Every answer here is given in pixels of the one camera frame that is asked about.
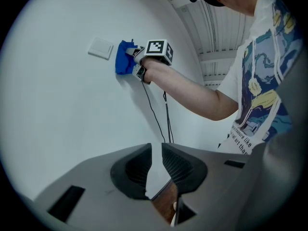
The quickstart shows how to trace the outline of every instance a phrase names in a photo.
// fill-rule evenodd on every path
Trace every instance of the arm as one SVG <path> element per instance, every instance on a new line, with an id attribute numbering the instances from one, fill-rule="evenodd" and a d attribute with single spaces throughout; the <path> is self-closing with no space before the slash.
<path id="1" fill-rule="evenodd" d="M 147 69 L 145 81 L 153 81 L 185 108 L 200 116 L 218 121 L 238 109 L 238 103 L 222 92 L 201 86 L 156 59 L 145 58 L 142 63 Z"/>

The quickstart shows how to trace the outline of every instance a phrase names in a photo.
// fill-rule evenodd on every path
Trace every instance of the white wall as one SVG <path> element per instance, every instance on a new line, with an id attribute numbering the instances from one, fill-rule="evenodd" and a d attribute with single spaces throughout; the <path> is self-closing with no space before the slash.
<path id="1" fill-rule="evenodd" d="M 87 54 L 99 36 L 114 43 L 109 61 Z M 121 40 L 168 39 L 175 69 L 202 80 L 193 45 L 167 0 L 31 0 L 0 55 L 1 160 L 14 187 L 34 199 L 79 162 L 151 142 L 153 196 L 168 181 L 162 141 L 141 83 L 115 75 Z M 167 138 L 163 92 L 148 88 Z M 211 122 L 169 98 L 175 142 L 215 149 L 231 121 Z"/>

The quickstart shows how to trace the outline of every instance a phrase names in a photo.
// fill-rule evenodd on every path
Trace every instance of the black slot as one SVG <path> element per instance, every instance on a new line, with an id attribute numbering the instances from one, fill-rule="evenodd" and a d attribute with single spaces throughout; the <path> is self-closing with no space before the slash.
<path id="1" fill-rule="evenodd" d="M 227 160 L 227 161 L 225 161 L 224 164 L 232 166 L 232 167 L 238 167 L 238 168 L 243 168 L 245 166 L 245 163 L 237 162 L 237 161 L 233 161 L 233 160 Z"/>
<path id="2" fill-rule="evenodd" d="M 66 222 L 84 191 L 85 189 L 82 187 L 71 186 L 50 208 L 48 213 L 60 221 Z"/>
<path id="3" fill-rule="evenodd" d="M 188 219 L 194 217 L 196 213 L 194 213 L 187 205 L 184 204 L 182 198 L 178 198 L 177 202 L 177 215 L 175 224 L 178 225 L 182 222 L 187 221 Z"/>

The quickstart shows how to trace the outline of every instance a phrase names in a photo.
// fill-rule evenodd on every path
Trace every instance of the wooden surface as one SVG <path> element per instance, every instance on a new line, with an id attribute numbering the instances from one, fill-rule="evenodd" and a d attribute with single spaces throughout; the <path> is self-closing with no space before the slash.
<path id="1" fill-rule="evenodd" d="M 178 189 L 177 186 L 171 181 L 161 193 L 152 200 L 152 204 L 158 210 L 158 212 L 164 217 L 164 219 L 171 223 L 175 210 L 173 203 L 177 201 Z"/>

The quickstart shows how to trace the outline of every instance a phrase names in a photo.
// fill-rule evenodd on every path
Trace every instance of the blue object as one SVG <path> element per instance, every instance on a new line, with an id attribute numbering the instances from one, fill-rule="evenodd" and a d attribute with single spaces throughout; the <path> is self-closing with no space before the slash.
<path id="1" fill-rule="evenodd" d="M 137 48 L 133 40 L 131 42 L 122 41 L 117 49 L 116 60 L 115 60 L 115 71 L 118 75 L 127 75 L 133 72 L 133 68 L 136 65 L 134 57 L 127 55 L 127 48 Z"/>

